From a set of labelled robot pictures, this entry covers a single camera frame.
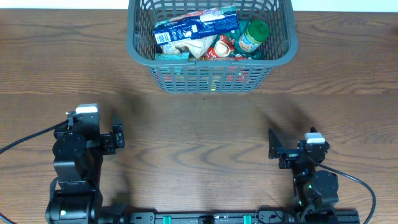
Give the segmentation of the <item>mint green small packet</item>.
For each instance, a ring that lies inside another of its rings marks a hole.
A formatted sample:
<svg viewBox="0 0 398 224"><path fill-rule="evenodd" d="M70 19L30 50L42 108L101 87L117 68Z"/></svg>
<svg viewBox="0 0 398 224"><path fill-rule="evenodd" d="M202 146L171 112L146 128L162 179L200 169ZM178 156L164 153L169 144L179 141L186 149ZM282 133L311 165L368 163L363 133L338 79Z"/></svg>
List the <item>mint green small packet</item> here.
<svg viewBox="0 0 398 224"><path fill-rule="evenodd" d="M189 56L190 56L189 52L184 52L181 54L156 53L155 60L188 60Z"/></svg>

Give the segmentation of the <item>red spaghetti pack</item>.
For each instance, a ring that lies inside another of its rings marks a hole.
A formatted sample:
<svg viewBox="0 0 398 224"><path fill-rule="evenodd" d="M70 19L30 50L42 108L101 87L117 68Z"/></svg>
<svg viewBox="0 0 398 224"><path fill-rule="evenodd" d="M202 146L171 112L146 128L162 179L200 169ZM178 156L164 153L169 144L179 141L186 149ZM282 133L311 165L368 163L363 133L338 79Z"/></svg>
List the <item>red spaghetti pack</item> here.
<svg viewBox="0 0 398 224"><path fill-rule="evenodd" d="M236 62L239 60L247 60L247 59L251 59L250 57L243 57L241 54L237 54L237 56L233 56L233 57L220 57L220 58L216 58L216 57L208 57L207 55L205 57L200 57L199 61L216 61L216 62L224 62L224 61L228 61L228 62ZM240 82L240 83L244 83L245 79L248 75L248 72L245 69L242 69L239 71L239 73L236 75L235 72L237 71L237 67L234 66L228 66L226 69L226 80L225 82L232 82L232 81L236 81L236 82Z"/></svg>

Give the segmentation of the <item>green lid jar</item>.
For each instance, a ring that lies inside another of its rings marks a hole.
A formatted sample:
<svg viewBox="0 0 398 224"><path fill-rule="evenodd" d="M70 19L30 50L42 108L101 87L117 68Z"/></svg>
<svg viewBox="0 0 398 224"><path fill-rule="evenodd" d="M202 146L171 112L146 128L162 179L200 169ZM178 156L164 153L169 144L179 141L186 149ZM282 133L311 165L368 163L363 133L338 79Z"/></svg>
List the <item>green lid jar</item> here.
<svg viewBox="0 0 398 224"><path fill-rule="evenodd" d="M253 53L269 35L270 29L265 22L253 20L239 37L239 47L246 53Z"/></svg>

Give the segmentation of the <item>beige paper pouch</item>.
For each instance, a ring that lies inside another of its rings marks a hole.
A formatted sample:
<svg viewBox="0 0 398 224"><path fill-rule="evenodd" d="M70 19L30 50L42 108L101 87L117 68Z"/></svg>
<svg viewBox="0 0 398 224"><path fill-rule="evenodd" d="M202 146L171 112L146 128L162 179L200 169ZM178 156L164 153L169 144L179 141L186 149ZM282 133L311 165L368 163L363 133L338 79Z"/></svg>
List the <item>beige paper pouch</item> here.
<svg viewBox="0 0 398 224"><path fill-rule="evenodd" d="M207 53L207 50L215 41L217 35L210 35L201 39L185 39L173 41L168 44L162 45L161 49L167 55L179 55L189 52L196 59Z"/></svg>

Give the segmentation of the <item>green coffee sachet bag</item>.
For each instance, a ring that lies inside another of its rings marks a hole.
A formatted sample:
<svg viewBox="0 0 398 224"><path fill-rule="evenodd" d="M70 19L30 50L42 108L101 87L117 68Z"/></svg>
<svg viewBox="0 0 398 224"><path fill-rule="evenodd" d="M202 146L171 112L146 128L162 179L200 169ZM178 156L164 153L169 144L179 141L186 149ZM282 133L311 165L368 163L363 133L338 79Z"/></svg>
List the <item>green coffee sachet bag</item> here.
<svg viewBox="0 0 398 224"><path fill-rule="evenodd" d="M217 35L215 41L207 50L207 53L205 53L201 57L205 57L206 55L208 57L216 58L233 56L236 57L237 54L241 54L243 57L251 58L247 60L264 59L263 53L259 49L257 49L253 53L246 53L242 51L239 47L238 39L249 24L250 21L239 21L238 29Z"/></svg>

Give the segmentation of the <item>blue Kleenex tissue pack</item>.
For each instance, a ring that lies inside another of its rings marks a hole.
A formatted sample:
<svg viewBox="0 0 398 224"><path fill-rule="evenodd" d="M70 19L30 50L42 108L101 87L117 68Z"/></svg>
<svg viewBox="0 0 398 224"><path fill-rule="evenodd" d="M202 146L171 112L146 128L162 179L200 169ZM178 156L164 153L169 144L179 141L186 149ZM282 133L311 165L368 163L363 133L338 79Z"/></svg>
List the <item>blue Kleenex tissue pack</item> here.
<svg viewBox="0 0 398 224"><path fill-rule="evenodd" d="M235 6L214 7L190 12L157 22L153 35L157 45L190 39L201 39L239 28Z"/></svg>

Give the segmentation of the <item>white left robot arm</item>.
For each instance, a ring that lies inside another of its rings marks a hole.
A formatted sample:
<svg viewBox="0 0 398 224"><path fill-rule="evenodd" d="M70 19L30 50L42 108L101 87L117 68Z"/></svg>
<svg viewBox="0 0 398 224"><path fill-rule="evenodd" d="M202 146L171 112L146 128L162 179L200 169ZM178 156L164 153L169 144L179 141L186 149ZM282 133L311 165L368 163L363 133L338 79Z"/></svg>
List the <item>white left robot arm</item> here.
<svg viewBox="0 0 398 224"><path fill-rule="evenodd" d="M129 223L124 205L103 207L100 176L103 157L125 146L117 116L112 130L100 132L98 113L71 112L54 130L52 152L57 177L50 184L48 223Z"/></svg>

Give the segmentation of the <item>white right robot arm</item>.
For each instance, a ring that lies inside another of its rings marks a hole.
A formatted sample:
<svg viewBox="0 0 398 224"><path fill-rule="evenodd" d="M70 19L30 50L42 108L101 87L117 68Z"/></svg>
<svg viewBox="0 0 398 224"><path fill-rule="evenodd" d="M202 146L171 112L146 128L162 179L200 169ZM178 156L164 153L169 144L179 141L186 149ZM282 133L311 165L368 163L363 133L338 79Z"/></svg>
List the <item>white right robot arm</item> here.
<svg viewBox="0 0 398 224"><path fill-rule="evenodd" d="M286 149L276 135L281 132L280 126L268 116L264 119L269 123L269 158L278 159L280 169L292 171L294 204L291 208L280 210L263 205L254 212L159 213L118 202L116 213L120 223L341 223L342 218L335 210L339 201L338 177L336 171L322 165L330 144L311 127L295 148Z"/></svg>

